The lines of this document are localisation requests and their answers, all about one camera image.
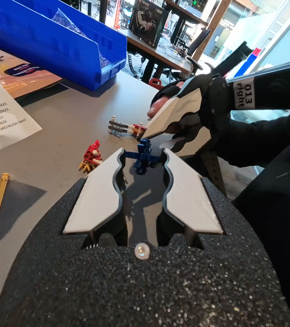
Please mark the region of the clear plastic bag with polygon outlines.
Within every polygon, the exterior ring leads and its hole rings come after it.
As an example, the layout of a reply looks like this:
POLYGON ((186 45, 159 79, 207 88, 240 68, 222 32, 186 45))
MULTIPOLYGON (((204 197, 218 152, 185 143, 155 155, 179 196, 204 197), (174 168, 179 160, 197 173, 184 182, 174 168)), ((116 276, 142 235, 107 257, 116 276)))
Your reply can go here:
MULTIPOLYGON (((62 11, 61 9, 57 9, 56 14, 53 16, 52 21, 64 26, 65 28, 85 37, 88 37, 83 33, 62 11)), ((104 68, 110 64, 110 61, 102 56, 101 51, 99 51, 99 60, 101 68, 104 68)))

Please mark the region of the black steel column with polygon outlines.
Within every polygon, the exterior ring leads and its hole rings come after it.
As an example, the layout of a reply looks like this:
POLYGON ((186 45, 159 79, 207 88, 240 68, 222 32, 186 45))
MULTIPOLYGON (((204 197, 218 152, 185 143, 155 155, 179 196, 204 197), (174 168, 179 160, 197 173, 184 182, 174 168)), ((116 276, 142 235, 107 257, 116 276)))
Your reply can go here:
POLYGON ((103 24, 106 22, 106 14, 107 14, 107 7, 108 7, 108 0, 100 0, 99 1, 99 21, 103 24))

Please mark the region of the blue plastic bin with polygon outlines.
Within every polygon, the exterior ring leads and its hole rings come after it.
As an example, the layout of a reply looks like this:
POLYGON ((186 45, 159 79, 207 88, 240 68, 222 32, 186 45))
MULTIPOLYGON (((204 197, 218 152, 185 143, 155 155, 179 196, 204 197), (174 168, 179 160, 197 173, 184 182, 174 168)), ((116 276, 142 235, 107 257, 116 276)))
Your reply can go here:
POLYGON ((124 68, 127 38, 61 1, 3 0, 0 50, 94 91, 124 68), (52 21, 57 9, 88 39, 52 21), (110 61, 104 68, 99 51, 110 61))

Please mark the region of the stack of blue red bins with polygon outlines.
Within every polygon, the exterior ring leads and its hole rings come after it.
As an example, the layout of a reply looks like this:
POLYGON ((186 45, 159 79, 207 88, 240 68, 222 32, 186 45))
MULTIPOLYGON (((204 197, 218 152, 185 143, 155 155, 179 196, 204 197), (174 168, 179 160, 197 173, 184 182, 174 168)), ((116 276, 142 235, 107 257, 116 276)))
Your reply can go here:
POLYGON ((242 76, 248 70, 248 68, 252 65, 252 63, 257 59, 262 49, 255 48, 253 52, 249 55, 245 63, 240 67, 240 69, 236 72, 234 77, 242 76))

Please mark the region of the person's black hoodie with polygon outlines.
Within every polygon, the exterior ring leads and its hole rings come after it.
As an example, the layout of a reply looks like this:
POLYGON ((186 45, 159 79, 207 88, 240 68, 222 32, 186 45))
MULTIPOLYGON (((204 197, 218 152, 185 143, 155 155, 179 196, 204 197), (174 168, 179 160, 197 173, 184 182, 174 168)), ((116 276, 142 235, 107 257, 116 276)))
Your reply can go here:
POLYGON ((233 204, 260 238, 290 308, 290 145, 233 204))

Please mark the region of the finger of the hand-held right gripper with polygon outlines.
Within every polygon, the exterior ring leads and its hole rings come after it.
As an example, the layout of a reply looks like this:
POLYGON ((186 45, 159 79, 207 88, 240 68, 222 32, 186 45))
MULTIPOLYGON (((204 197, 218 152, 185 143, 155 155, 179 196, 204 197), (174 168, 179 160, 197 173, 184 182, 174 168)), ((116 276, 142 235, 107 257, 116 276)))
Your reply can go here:
POLYGON ((162 149, 160 157, 164 157, 164 149, 167 148, 178 157, 190 157, 195 155, 208 141, 211 134, 204 126, 193 126, 175 134, 171 140, 160 145, 162 149))
POLYGON ((182 129, 201 126, 199 110, 202 102, 200 88, 188 92, 182 97, 174 96, 163 105, 159 112, 149 121, 140 139, 151 139, 162 133, 168 133, 175 125, 182 129))

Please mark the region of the printed toy set bag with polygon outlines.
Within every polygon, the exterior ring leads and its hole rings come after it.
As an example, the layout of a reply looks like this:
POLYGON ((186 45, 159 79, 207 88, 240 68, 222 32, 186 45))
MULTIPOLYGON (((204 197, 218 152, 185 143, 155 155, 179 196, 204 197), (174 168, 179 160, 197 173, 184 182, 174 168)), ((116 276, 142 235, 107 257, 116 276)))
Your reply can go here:
POLYGON ((0 50, 0 84, 13 98, 50 87, 61 80, 37 65, 0 50))

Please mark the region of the red yellow grey toy model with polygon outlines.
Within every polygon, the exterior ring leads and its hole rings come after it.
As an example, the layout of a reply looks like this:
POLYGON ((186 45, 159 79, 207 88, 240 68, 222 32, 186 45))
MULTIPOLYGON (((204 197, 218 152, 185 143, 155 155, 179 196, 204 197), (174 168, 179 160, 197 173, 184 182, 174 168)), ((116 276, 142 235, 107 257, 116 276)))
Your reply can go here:
POLYGON ((100 142, 96 140, 92 145, 90 145, 83 156, 83 161, 81 162, 78 170, 83 171, 83 173, 89 174, 96 167, 102 163, 102 156, 99 151, 100 142))

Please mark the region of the dark wooden table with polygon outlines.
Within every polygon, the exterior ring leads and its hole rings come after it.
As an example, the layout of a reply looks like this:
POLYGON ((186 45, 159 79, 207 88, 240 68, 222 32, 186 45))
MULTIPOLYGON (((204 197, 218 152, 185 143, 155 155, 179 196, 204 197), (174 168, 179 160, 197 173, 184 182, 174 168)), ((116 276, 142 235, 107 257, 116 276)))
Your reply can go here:
POLYGON ((176 38, 180 36, 182 28, 184 27, 186 22, 201 24, 204 27, 208 26, 208 23, 179 6, 177 4, 178 1, 165 0, 164 2, 166 3, 167 9, 171 10, 173 14, 176 14, 179 17, 172 36, 170 38, 172 44, 174 44, 176 38))

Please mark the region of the grey and red toy model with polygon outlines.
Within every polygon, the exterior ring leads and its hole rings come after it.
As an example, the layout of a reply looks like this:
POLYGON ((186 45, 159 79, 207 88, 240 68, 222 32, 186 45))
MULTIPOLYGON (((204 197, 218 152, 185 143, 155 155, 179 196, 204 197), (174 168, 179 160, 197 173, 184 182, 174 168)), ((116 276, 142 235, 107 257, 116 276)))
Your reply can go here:
POLYGON ((145 132, 146 128, 143 123, 140 124, 125 124, 121 121, 116 120, 116 116, 112 116, 108 124, 108 133, 121 138, 122 135, 131 136, 137 138, 145 132))

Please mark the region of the wooden post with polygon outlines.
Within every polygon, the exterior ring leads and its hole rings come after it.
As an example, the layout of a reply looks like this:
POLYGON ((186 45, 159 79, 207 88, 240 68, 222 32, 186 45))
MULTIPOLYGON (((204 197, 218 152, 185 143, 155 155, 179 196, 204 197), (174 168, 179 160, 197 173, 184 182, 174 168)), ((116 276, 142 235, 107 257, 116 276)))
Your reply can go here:
POLYGON ((192 56, 192 59, 194 59, 196 62, 200 59, 202 56, 209 40, 212 38, 213 33, 215 32, 217 26, 219 25, 221 19, 223 18, 223 15, 227 11, 230 3, 232 0, 221 0, 211 18, 209 21, 209 24, 207 26, 207 29, 210 30, 208 36, 205 38, 205 40, 199 45, 199 47, 196 49, 195 53, 192 56))

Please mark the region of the blue snowflake toy connector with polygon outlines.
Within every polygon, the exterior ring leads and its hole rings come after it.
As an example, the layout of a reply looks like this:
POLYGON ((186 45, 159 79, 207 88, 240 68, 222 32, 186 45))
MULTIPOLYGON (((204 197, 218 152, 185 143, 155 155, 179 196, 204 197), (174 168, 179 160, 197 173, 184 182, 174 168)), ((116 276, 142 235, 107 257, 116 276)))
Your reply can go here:
POLYGON ((125 152, 126 158, 136 160, 134 168, 137 175, 145 175, 149 167, 155 168, 162 161, 161 156, 151 154, 151 141, 149 139, 141 139, 137 148, 138 152, 125 152))

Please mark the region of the person's right forearm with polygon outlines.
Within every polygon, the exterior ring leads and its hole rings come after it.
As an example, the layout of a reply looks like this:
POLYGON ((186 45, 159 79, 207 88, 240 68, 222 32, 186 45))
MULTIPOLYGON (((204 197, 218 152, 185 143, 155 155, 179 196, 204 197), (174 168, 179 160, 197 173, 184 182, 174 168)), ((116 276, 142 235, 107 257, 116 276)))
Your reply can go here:
POLYGON ((289 145, 290 115, 250 124, 230 120, 213 151, 232 166, 264 167, 289 145))

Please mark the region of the black perforated board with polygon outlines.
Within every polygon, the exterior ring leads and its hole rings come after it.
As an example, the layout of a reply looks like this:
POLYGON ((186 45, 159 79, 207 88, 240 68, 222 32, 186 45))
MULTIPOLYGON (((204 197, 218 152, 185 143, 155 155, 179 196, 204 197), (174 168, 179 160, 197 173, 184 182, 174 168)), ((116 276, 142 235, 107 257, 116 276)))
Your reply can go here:
POLYGON ((201 153, 200 157, 207 169, 210 181, 225 197, 227 197, 220 164, 216 153, 206 151, 201 153))

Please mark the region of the person's right hand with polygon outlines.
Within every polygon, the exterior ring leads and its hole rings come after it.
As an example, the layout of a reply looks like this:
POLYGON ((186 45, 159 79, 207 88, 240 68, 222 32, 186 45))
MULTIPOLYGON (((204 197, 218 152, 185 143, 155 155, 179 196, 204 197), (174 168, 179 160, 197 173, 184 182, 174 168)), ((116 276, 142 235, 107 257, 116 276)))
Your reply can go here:
POLYGON ((151 120, 169 99, 169 96, 162 96, 160 99, 156 100, 147 112, 148 120, 151 120))

